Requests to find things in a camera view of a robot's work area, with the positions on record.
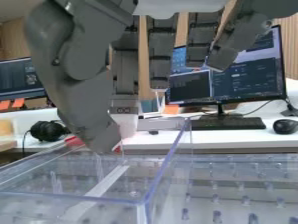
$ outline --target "clear plastic container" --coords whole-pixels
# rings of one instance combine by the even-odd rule
[[[0,169],[0,223],[150,224],[163,213],[185,123],[165,156],[97,155],[83,145],[38,153]]]
[[[298,223],[296,154],[199,155],[177,134],[166,156],[71,146],[4,167],[0,223]]]

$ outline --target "gray robot arm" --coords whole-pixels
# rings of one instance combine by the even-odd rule
[[[207,66],[218,71],[226,70],[238,53],[251,47],[259,35],[270,30],[272,19],[296,12],[296,0],[236,0],[212,43]]]
[[[133,23],[135,4],[115,2],[45,1],[25,23],[32,60],[59,118],[97,152],[110,151],[121,141],[107,113],[113,76],[106,51]]]

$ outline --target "black cable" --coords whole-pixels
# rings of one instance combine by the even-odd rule
[[[254,112],[256,112],[258,110],[260,110],[268,103],[271,103],[274,100],[267,101],[260,107],[258,107],[255,110],[252,110],[251,112],[242,114],[243,116],[247,116],[250,114],[252,114]]]
[[[22,155],[22,158],[25,158],[25,136],[26,134],[29,133],[30,131],[26,131],[25,134],[24,134],[24,137],[22,137],[22,148],[21,148],[21,155]]]

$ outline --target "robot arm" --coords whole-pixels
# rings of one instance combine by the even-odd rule
[[[190,12],[187,63],[199,66],[207,56],[207,65],[224,70],[238,52],[270,28],[271,19],[298,11],[296,0],[238,0],[214,41],[226,1],[46,0],[32,11],[25,36],[40,80],[61,120],[95,152],[110,151],[121,141],[110,114],[115,120],[118,115],[135,119],[138,114],[138,18],[133,14],[151,16],[150,83],[155,91],[163,91],[170,75],[175,12]]]
[[[97,152],[121,141],[107,113],[113,77],[106,50],[131,25],[134,8],[133,0],[118,5],[109,0],[45,1],[25,23],[32,60],[59,118]]]

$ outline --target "desk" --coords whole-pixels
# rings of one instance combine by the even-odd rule
[[[276,135],[272,130],[274,121],[284,117],[263,114],[262,119],[266,130],[193,131],[193,149],[199,153],[298,152],[298,132]],[[141,150],[166,151],[177,136],[178,131],[159,131],[154,136],[147,132],[137,132],[131,138],[123,140],[123,149],[133,153]]]
[[[24,135],[16,135],[13,137],[0,138],[0,142],[13,142],[13,147],[9,148],[9,153],[21,153],[22,149],[22,138]],[[25,152],[26,153],[36,153],[45,149],[55,148],[63,145],[63,139],[57,142],[40,142],[36,138],[30,136],[30,134],[25,137]]]
[[[13,149],[17,145],[14,140],[0,141],[0,152]]]

